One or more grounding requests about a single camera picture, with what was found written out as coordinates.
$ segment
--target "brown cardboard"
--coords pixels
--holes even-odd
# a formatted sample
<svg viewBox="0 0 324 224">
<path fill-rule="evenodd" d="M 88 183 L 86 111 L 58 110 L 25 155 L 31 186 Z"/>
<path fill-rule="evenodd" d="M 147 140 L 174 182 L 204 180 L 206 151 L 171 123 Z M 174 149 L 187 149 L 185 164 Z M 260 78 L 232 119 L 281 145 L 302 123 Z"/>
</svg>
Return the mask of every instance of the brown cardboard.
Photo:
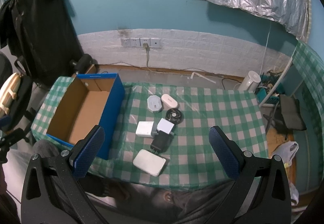
<svg viewBox="0 0 324 224">
<path fill-rule="evenodd" d="M 99 124 L 115 79 L 78 79 L 67 88 L 47 134 L 75 145 Z"/>
</svg>

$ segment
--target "wooden baseboard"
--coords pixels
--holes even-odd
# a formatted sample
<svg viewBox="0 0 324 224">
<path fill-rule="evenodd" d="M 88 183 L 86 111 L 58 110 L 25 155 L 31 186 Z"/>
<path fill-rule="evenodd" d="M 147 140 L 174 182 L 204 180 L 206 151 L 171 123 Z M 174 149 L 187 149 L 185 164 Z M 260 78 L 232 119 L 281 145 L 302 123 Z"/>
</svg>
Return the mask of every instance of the wooden baseboard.
<svg viewBox="0 0 324 224">
<path fill-rule="evenodd" d="M 132 66 L 124 66 L 124 65 L 98 65 L 98 67 L 102 69 L 128 69 L 128 70 L 145 70 L 147 71 L 147 67 L 132 67 Z M 174 70 L 174 69 L 165 69 L 165 68 L 154 68 L 150 67 L 151 70 L 161 73 L 176 73 L 176 74 L 183 74 L 183 75 L 191 75 L 192 72 L 197 72 L 203 76 L 210 76 L 210 77 L 217 77 L 217 78 L 229 78 L 234 79 L 237 82 L 242 82 L 244 77 L 237 77 L 237 76 L 230 76 L 230 75 L 223 75 L 223 74 L 214 74 L 210 72 L 203 72 L 203 71 L 192 71 L 192 70 Z"/>
</svg>

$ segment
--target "table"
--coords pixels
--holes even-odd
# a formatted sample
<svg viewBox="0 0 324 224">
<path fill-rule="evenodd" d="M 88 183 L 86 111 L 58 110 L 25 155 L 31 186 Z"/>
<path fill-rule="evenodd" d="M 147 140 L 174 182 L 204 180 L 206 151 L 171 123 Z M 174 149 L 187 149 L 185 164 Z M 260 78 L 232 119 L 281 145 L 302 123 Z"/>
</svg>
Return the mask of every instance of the table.
<svg viewBox="0 0 324 224">
<path fill-rule="evenodd" d="M 46 136 L 55 109 L 72 78 L 59 78 L 32 125 L 36 140 L 47 139 L 60 150 L 66 147 Z M 212 150 L 208 133 L 219 125 L 229 139 L 255 156 L 268 157 L 265 128 L 257 100 L 252 92 L 190 88 L 149 83 L 124 83 L 125 99 L 115 127 L 109 160 L 95 158 L 90 172 L 104 177 L 152 187 L 199 189 L 227 178 Z M 171 95 L 179 102 L 184 120 L 175 127 L 174 138 L 161 154 L 167 165 L 160 176 L 151 176 L 133 166 L 141 149 L 150 150 L 151 138 L 135 135 L 139 121 L 156 121 L 165 117 L 166 109 L 151 113 L 147 109 L 150 95 Z"/>
</svg>

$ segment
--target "white brick wallpaper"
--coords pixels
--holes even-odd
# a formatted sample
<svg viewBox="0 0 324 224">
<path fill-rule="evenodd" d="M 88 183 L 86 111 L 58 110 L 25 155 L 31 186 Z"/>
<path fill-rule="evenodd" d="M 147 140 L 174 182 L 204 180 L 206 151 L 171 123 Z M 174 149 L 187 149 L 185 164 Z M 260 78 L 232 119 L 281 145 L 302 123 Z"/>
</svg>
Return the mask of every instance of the white brick wallpaper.
<svg viewBox="0 0 324 224">
<path fill-rule="evenodd" d="M 149 66 L 170 69 L 197 68 L 207 72 L 244 77 L 248 71 L 260 71 L 265 47 L 245 40 L 211 33 L 127 29 L 79 35 L 85 53 L 99 64 L 125 62 L 146 66 L 144 48 L 122 47 L 122 37 L 158 37 L 162 48 L 150 48 Z M 288 63 L 285 54 L 267 48 L 262 72 L 282 69 Z"/>
</svg>

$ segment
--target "hand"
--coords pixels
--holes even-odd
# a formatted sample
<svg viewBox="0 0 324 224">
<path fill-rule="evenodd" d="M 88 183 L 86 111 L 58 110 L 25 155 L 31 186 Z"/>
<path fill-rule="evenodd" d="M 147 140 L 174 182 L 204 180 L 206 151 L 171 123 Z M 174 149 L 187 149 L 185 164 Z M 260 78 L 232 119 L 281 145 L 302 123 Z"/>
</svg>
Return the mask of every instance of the hand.
<svg viewBox="0 0 324 224">
<path fill-rule="evenodd" d="M 4 180 L 4 172 L 0 165 L 0 195 L 4 195 L 7 191 L 7 183 Z"/>
</svg>

